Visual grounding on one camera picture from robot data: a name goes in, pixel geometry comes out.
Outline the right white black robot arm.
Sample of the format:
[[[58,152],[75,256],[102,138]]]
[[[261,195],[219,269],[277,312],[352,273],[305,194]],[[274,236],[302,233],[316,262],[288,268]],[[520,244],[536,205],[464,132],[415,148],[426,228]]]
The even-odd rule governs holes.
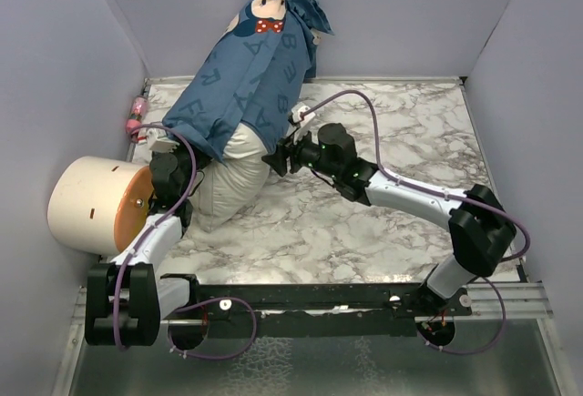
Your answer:
[[[308,168],[329,178],[351,202],[403,211],[448,231],[452,255],[404,300],[423,313],[440,314],[470,281],[491,276],[517,233],[491,189],[482,185],[467,191],[440,189],[391,178],[358,156],[353,137],[338,123],[322,126],[315,135],[283,138],[262,160],[281,177]]]

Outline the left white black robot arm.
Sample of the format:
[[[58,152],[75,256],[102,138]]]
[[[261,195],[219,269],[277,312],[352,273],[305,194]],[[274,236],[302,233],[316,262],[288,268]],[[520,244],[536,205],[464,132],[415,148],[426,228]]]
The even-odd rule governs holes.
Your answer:
[[[156,277],[170,249],[183,238],[192,217],[196,156],[185,147],[154,153],[149,163],[153,195],[141,231],[122,253],[94,265],[87,276],[85,341],[92,346],[150,346],[161,321],[173,311],[195,316],[201,296],[185,275]]]

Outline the white pillow with red logo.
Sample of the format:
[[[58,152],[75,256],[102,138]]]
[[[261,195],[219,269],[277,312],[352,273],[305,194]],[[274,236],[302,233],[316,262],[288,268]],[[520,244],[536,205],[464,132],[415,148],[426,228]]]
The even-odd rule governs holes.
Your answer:
[[[269,166],[262,161],[266,154],[255,132],[238,125],[224,148],[223,160],[204,169],[204,178],[190,198],[203,231],[219,228],[258,195],[269,176]]]

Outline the blue lettered pillowcase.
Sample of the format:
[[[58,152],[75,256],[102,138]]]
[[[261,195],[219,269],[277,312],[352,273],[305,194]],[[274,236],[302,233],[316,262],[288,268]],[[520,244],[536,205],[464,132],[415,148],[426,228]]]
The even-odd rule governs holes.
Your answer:
[[[249,0],[163,117],[215,160],[236,129],[273,152],[289,127],[302,84],[316,74],[316,34],[332,27],[316,0]]]

